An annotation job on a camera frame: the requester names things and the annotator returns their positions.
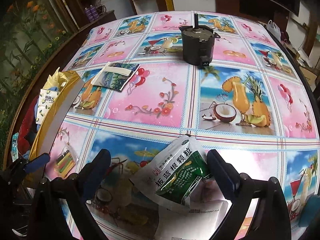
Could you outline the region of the white plastic bag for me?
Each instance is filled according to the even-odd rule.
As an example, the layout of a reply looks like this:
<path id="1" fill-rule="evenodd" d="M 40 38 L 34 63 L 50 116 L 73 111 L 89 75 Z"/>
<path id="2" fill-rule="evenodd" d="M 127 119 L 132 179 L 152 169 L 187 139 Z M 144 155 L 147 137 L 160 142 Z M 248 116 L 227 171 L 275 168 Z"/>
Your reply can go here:
<path id="1" fill-rule="evenodd" d="M 281 41 L 281 31 L 280 28 L 272 21 L 269 20 L 266 29 L 278 40 Z"/>

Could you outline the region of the bag of coloured sticks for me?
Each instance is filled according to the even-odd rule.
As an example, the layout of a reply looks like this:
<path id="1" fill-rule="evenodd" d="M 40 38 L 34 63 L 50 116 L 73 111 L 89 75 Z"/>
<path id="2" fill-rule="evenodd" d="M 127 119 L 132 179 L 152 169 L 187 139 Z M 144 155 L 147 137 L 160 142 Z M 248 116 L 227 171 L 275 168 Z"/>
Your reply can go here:
<path id="1" fill-rule="evenodd" d="M 54 170 L 58 177 L 66 178 L 72 168 L 79 161 L 74 148 L 70 144 L 65 144 L 61 153 L 54 161 Z"/>

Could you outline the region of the red foil packet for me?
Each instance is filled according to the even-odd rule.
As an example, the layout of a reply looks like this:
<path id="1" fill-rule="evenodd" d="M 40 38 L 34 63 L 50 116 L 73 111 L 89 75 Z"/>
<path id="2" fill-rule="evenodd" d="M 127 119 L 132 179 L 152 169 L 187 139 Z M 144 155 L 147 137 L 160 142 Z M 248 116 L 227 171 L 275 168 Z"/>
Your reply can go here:
<path id="1" fill-rule="evenodd" d="M 35 106 L 37 106 L 38 99 L 39 96 L 36 96 L 31 102 L 18 132 L 17 149 L 20 155 L 30 150 L 36 136 Z"/>

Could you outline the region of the colourful patterned tablecloth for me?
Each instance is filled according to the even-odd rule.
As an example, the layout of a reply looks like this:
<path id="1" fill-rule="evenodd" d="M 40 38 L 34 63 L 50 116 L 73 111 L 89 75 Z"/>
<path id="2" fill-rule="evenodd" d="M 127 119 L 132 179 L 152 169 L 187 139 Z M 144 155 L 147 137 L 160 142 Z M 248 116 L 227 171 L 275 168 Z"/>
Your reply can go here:
<path id="1" fill-rule="evenodd" d="M 215 40 L 213 59 L 199 69 L 183 60 L 179 27 L 206 25 Z M 108 62 L 140 68 L 121 92 L 93 86 Z M 110 239 L 154 239 L 158 205 L 130 182 L 174 139 L 189 134 L 216 149 L 238 172 L 254 179 L 277 177 L 291 235 L 305 228 L 300 214 L 319 191 L 319 117 L 308 85 L 266 29 L 211 12 L 156 12 L 93 28 L 67 64 L 84 81 L 58 130 L 46 167 L 70 144 L 78 172 L 102 149 L 112 156 L 107 178 L 89 209 Z"/>

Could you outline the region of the white flat packet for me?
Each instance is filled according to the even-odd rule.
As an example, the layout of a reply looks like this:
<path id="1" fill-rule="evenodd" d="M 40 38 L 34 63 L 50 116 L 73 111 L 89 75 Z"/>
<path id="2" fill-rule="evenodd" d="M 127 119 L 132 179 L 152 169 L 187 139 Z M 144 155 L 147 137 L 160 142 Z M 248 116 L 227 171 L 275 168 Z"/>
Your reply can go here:
<path id="1" fill-rule="evenodd" d="M 160 207 L 154 239 L 210 239 L 224 219 L 227 207 L 225 200 L 191 202 L 186 215 Z"/>

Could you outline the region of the purple bottles pair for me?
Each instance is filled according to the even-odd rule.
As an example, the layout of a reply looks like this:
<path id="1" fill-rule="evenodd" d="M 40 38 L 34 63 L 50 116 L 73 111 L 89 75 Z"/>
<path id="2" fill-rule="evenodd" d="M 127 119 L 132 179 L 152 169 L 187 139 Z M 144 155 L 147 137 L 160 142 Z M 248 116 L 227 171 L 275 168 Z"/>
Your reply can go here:
<path id="1" fill-rule="evenodd" d="M 95 6 L 90 5 L 89 7 L 85 7 L 85 14 L 90 22 L 93 22 L 99 18 L 98 11 Z"/>

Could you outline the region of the yellow gold tray box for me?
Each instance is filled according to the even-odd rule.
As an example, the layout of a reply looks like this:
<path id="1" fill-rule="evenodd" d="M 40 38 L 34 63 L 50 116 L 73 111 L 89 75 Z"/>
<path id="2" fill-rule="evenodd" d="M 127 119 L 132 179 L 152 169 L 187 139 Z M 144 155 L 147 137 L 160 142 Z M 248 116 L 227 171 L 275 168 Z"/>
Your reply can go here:
<path id="1" fill-rule="evenodd" d="M 84 86 L 84 81 L 76 71 L 69 70 L 64 73 L 69 78 L 69 81 L 59 90 L 59 96 L 55 99 L 40 125 L 29 153 L 29 160 L 33 160 L 43 153 L 50 152 L 58 130 L 71 104 Z"/>

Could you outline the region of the white lemon print packet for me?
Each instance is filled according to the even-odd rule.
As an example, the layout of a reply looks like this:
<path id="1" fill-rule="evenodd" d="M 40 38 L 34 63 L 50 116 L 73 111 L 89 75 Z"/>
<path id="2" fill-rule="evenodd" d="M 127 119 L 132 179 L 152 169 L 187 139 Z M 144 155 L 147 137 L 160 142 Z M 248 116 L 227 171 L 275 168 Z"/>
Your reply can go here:
<path id="1" fill-rule="evenodd" d="M 41 125 L 55 99 L 59 96 L 58 87 L 41 89 L 35 105 L 35 123 Z"/>

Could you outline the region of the yellow towel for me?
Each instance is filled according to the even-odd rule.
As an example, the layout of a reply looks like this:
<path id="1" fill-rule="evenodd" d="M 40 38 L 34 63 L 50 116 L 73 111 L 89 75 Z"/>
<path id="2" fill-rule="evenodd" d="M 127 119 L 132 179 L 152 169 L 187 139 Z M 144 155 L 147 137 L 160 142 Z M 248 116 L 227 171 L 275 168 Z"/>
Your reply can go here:
<path id="1" fill-rule="evenodd" d="M 64 72 L 61 72 L 60 68 L 58 67 L 53 75 L 48 76 L 43 89 L 49 90 L 51 88 L 55 88 L 56 90 L 60 90 L 68 81 L 69 78 Z"/>

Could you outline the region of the teal cartoon tissue pack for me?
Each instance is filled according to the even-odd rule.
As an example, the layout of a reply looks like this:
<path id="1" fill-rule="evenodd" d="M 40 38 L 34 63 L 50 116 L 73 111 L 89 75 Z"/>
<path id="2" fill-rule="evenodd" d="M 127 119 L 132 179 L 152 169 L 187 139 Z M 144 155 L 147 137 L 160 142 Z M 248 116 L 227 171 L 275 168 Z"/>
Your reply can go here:
<path id="1" fill-rule="evenodd" d="M 17 132 L 12 136 L 12 140 L 11 140 L 11 157 L 13 162 L 19 158 L 18 155 L 19 155 L 19 152 L 18 152 L 18 132 Z"/>

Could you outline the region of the green white granule sachet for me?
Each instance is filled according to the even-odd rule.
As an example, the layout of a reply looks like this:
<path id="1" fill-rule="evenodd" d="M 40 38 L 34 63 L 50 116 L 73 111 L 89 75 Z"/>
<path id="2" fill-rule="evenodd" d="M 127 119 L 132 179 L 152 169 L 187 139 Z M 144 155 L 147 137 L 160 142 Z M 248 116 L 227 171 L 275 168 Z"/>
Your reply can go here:
<path id="1" fill-rule="evenodd" d="M 190 194 L 200 181 L 211 177 L 202 145 L 194 137 L 183 135 L 140 168 L 130 181 L 159 206 L 186 214 Z"/>

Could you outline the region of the landscape print sachet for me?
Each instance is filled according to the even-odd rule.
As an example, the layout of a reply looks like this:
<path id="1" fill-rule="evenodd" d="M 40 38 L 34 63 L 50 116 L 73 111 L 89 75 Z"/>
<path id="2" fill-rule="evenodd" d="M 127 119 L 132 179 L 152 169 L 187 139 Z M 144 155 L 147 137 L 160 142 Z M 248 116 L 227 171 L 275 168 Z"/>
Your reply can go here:
<path id="1" fill-rule="evenodd" d="M 105 87 L 121 92 L 140 68 L 136 63 L 108 62 L 99 73 L 93 77 L 93 86 Z"/>

